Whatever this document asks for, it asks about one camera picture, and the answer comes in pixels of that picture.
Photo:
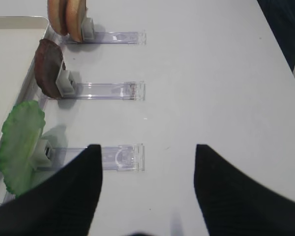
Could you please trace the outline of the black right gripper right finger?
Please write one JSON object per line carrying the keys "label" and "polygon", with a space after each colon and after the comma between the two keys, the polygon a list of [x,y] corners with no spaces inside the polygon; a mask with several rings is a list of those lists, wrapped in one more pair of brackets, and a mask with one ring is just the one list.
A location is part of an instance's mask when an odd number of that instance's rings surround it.
{"label": "black right gripper right finger", "polygon": [[197,145],[194,189],[211,236],[295,236],[295,202]]}

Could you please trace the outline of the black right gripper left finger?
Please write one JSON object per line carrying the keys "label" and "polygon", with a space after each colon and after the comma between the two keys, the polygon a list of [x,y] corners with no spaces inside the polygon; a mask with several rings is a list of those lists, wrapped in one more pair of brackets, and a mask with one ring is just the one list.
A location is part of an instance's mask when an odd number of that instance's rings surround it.
{"label": "black right gripper left finger", "polygon": [[0,206],[0,236],[86,236],[103,182],[100,145],[89,145],[56,174]]}

